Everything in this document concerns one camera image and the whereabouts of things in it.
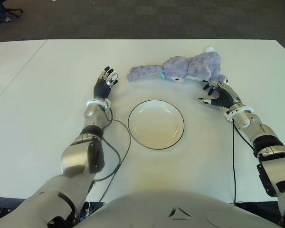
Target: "silver arm casing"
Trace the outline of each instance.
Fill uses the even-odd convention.
[[[109,103],[92,100],[87,104],[81,134],[62,154],[62,175],[48,180],[16,210],[0,219],[0,228],[47,228],[54,224],[71,227],[75,224],[92,181],[103,166],[101,139],[109,123]]]
[[[257,166],[260,179],[267,194],[278,197],[279,209],[285,220],[285,146],[252,111],[252,108],[238,102],[230,107],[225,116],[233,120],[235,127],[252,143],[254,155],[260,162]]]

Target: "person's foot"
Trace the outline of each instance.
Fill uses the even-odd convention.
[[[11,19],[9,17],[6,17],[4,20],[6,23],[11,22]]]

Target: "stuffed animal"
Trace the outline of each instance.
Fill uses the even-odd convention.
[[[159,74],[163,79],[173,82],[182,82],[185,79],[204,81],[204,89],[207,89],[209,86],[206,82],[209,80],[228,82],[224,75],[220,75],[220,65],[221,57],[219,54],[213,47],[207,47],[204,53],[194,57],[176,56],[164,62],[163,65],[133,67],[128,74],[128,80],[135,81],[148,75]]]

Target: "white tablecloth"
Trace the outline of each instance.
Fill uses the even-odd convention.
[[[44,42],[30,40],[0,43],[0,95]]]
[[[191,57],[209,45],[222,56],[221,72],[242,101],[285,144],[285,49],[276,41],[48,40],[0,97],[0,196],[26,198],[61,173],[60,156],[82,129],[86,100],[100,71],[111,66],[120,74],[110,94],[116,119],[126,124],[138,103],[160,99],[180,110],[185,131],[176,145],[161,151],[133,140],[104,200],[139,190],[177,189],[232,202],[232,125],[224,109],[197,102],[207,97],[197,81],[126,79],[133,66]],[[122,126],[113,123],[104,136],[123,156],[128,136]],[[117,163],[106,145],[104,155],[106,165],[97,178]],[[235,160],[237,201],[275,200],[262,186],[251,149],[237,135]],[[87,200],[99,200],[108,182],[97,183]]]

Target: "robot forearm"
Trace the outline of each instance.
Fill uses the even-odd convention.
[[[278,205],[285,222],[285,146],[274,131],[262,124],[260,118],[253,114],[253,109],[244,105],[239,96],[226,84],[210,82],[220,93],[217,99],[199,100],[206,104],[226,107],[229,121],[241,130],[250,140],[254,156],[260,164],[257,166],[259,177],[267,194],[278,197]]]
[[[230,108],[230,112],[235,110],[236,107]],[[236,128],[250,140],[260,162],[257,169],[263,186],[269,196],[278,197],[280,212],[285,217],[285,146],[256,114],[240,111],[233,119]]]
[[[107,99],[117,74],[107,67],[94,88],[94,99],[87,102],[85,124],[62,154],[62,175],[48,180],[16,210],[0,219],[0,228],[72,227],[88,195],[94,176],[104,167],[103,129],[109,124]]]

